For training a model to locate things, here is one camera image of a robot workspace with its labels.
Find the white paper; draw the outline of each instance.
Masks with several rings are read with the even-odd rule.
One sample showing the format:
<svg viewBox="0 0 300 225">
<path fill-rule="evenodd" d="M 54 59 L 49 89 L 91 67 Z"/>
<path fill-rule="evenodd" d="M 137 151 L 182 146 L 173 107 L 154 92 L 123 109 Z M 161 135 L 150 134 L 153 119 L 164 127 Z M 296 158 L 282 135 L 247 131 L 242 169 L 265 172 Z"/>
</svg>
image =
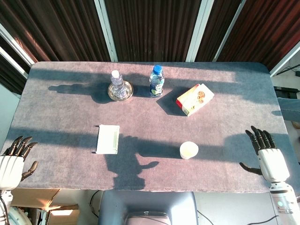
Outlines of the white paper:
<svg viewBox="0 0 300 225">
<path fill-rule="evenodd" d="M 119 143 L 120 126 L 99 126 L 98 143 L 96 154 L 117 154 Z"/>
</svg>

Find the robotic hand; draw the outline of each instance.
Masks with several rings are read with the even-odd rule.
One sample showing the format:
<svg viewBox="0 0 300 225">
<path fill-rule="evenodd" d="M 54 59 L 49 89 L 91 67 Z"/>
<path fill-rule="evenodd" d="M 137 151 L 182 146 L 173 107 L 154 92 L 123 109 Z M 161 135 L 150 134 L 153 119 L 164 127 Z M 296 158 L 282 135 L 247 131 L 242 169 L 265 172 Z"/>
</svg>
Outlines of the robotic hand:
<svg viewBox="0 0 300 225">
<path fill-rule="evenodd" d="M 22 139 L 23 136 L 15 139 L 11 147 L 0 156 L 0 225 L 9 224 L 8 209 L 13 199 L 10 191 L 15 189 L 20 181 L 32 175 L 38 166 L 38 162 L 34 161 L 31 168 L 22 173 L 26 157 L 37 144 L 32 142 L 26 146 L 32 137 Z"/>
<path fill-rule="evenodd" d="M 285 182 L 290 174 L 280 149 L 276 148 L 273 137 L 267 131 L 254 126 L 251 129 L 254 134 L 248 130 L 246 134 L 251 139 L 260 169 L 244 163 L 240 166 L 250 173 L 262 175 L 271 183 L 270 193 L 284 225 L 300 225 L 300 210 L 292 186 Z"/>
</svg>

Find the wall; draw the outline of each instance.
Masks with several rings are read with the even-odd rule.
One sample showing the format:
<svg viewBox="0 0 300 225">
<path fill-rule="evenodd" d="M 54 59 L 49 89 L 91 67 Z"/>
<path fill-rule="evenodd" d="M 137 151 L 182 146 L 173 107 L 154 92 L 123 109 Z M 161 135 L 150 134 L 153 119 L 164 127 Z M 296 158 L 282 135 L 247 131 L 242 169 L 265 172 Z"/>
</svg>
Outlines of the wall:
<svg viewBox="0 0 300 225">
<path fill-rule="evenodd" d="M 0 84 L 0 150 L 18 106 L 19 98 Z"/>
</svg>

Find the cardboard box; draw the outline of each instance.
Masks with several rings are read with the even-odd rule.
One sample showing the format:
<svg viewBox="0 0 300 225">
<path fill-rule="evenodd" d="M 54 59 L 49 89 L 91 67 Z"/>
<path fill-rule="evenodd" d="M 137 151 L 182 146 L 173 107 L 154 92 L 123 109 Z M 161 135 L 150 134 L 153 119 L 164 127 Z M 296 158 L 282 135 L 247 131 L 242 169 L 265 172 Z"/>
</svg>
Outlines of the cardboard box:
<svg viewBox="0 0 300 225">
<path fill-rule="evenodd" d="M 74 204 L 52 204 L 60 189 L 16 188 L 11 206 L 32 208 L 32 224 L 37 225 L 43 214 L 43 225 L 76 225 L 79 209 Z"/>
<path fill-rule="evenodd" d="M 182 111 L 190 116 L 197 110 L 205 106 L 214 97 L 214 93 L 208 89 L 204 84 L 197 84 L 190 90 L 179 96 L 176 104 Z"/>
<path fill-rule="evenodd" d="M 16 188 L 11 192 L 14 197 L 11 206 L 50 210 L 53 198 L 59 191 L 60 189 Z"/>
</svg>

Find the blue bottle cap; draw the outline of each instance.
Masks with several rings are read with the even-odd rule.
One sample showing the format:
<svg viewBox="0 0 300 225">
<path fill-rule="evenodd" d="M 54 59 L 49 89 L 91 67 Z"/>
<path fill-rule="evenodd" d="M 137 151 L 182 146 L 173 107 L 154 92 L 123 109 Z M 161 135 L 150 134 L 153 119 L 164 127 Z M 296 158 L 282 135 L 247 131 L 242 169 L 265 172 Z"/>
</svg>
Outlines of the blue bottle cap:
<svg viewBox="0 0 300 225">
<path fill-rule="evenodd" d="M 162 71 L 163 71 L 163 68 L 161 65 L 155 65 L 153 67 L 153 72 L 157 75 L 160 75 Z"/>
</svg>

